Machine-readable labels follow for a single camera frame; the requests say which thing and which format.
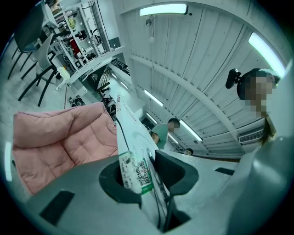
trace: quilted cushion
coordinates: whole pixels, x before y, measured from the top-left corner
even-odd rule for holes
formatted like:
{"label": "quilted cushion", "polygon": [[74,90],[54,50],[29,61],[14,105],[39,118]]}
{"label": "quilted cushion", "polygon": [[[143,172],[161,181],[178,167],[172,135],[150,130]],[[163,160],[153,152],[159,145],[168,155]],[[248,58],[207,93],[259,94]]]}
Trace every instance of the quilted cushion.
{"label": "quilted cushion", "polygon": [[117,154],[116,127],[103,103],[14,115],[17,171],[35,194],[70,168]]}

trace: ceiling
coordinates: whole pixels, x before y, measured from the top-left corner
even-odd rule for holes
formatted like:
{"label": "ceiling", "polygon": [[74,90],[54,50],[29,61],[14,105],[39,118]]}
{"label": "ceiling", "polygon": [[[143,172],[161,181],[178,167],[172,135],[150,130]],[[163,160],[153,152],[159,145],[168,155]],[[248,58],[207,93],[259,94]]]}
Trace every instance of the ceiling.
{"label": "ceiling", "polygon": [[[153,20],[150,27],[148,18]],[[225,83],[230,69],[245,73],[270,68],[248,43],[252,31],[235,17],[193,3],[186,15],[141,17],[134,10],[124,19],[134,61],[131,76],[147,111],[158,122],[183,119],[203,139],[196,142],[183,127],[173,134],[179,142],[175,146],[195,153],[242,155],[246,150],[237,137],[263,122],[241,105],[236,88],[228,90]],[[144,89],[164,107],[148,99]]]}

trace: barcode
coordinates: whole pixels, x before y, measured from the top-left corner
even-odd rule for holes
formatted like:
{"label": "barcode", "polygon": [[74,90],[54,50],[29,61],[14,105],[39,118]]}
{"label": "barcode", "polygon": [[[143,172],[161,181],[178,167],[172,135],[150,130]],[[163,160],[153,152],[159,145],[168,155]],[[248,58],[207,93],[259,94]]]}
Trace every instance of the barcode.
{"label": "barcode", "polygon": [[125,184],[126,187],[129,187],[129,182],[128,181],[125,181],[124,184]]}
{"label": "barcode", "polygon": [[151,183],[149,175],[148,175],[148,170],[146,169],[146,166],[143,160],[140,161],[140,164],[137,164],[136,173],[137,173],[137,178],[139,179],[141,186]]}

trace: black cable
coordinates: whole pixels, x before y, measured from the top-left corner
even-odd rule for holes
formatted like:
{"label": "black cable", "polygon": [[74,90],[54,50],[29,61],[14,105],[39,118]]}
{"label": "black cable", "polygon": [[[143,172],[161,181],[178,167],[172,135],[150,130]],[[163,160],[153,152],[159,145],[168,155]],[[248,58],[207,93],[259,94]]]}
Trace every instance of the black cable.
{"label": "black cable", "polygon": [[173,196],[170,194],[170,202],[167,208],[167,216],[164,223],[164,232],[166,232],[170,226],[170,218],[171,218],[171,204],[172,204]]}
{"label": "black cable", "polygon": [[[155,192],[155,195],[157,196],[157,198],[159,199],[159,196],[158,196],[157,192],[155,190],[154,190],[154,192]],[[166,218],[166,215],[164,213],[164,208],[162,207],[161,203],[160,203],[160,207],[161,207],[162,213],[164,214],[164,218]]]}
{"label": "black cable", "polygon": [[125,141],[125,144],[127,145],[128,151],[130,151],[129,146],[128,146],[128,142],[127,142],[127,140],[125,139],[125,135],[124,135],[123,127],[121,126],[120,121],[119,121],[118,118],[116,118],[116,121],[118,122],[118,124],[119,124],[119,126],[120,126],[120,129],[121,129],[121,132],[123,133],[124,141]]}
{"label": "black cable", "polygon": [[[120,126],[121,132],[123,133],[124,141],[125,141],[125,144],[127,145],[128,151],[130,151],[129,146],[128,146],[128,142],[127,142],[127,140],[125,139],[125,135],[124,135],[123,127],[122,127],[122,125],[120,124],[120,121],[119,121],[118,118],[116,119],[116,121],[117,121],[117,123],[118,123],[119,126]],[[157,211],[158,211],[158,223],[157,223],[157,228],[159,229],[159,228],[160,228],[160,224],[161,224],[161,217],[160,217],[159,205],[158,205],[158,200],[157,200],[157,192],[156,192],[156,190],[155,190],[155,187],[154,187],[153,189],[154,189],[155,201],[156,201],[156,204],[157,204]]]}

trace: air conditioner vent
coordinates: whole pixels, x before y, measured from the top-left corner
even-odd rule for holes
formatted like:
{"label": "air conditioner vent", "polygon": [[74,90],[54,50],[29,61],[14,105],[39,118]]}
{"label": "air conditioner vent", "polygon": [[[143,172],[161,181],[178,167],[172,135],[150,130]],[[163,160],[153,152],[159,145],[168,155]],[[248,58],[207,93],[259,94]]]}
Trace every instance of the air conditioner vent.
{"label": "air conditioner vent", "polygon": [[262,133],[263,133],[263,130],[258,130],[258,131],[255,131],[253,133],[240,136],[239,137],[239,142],[241,144],[247,144],[247,143],[251,143],[251,142],[256,142],[257,140],[259,140],[261,138]]}

